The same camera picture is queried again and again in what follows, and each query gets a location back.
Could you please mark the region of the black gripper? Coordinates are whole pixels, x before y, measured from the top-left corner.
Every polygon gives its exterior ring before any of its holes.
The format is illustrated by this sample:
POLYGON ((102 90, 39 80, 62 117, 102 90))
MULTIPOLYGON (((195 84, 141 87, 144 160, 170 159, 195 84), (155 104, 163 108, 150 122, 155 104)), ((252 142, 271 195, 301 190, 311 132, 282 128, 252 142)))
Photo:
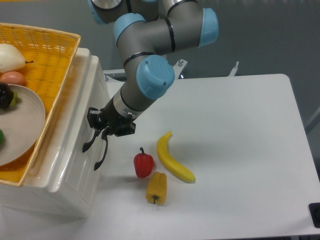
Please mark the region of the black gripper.
POLYGON ((101 109, 89 107, 86 117, 90 128, 94 129, 95 138, 101 132, 101 139, 107 140, 108 136, 122 137, 134 134, 136 131, 133 113, 125 110, 121 115, 112 101, 101 109))

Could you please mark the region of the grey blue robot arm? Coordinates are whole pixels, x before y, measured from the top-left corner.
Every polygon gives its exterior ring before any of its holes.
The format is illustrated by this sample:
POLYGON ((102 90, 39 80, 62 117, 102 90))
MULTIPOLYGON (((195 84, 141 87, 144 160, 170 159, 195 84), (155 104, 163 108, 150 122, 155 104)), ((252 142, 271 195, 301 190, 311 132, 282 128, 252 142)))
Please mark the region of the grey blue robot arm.
POLYGON ((98 21, 113 23, 116 47, 126 81, 102 109, 91 107, 87 118, 95 136, 135 132, 135 119, 162 97, 175 72, 165 55, 216 41, 219 23, 211 8, 196 0, 165 0, 160 18, 156 0, 91 0, 98 21))

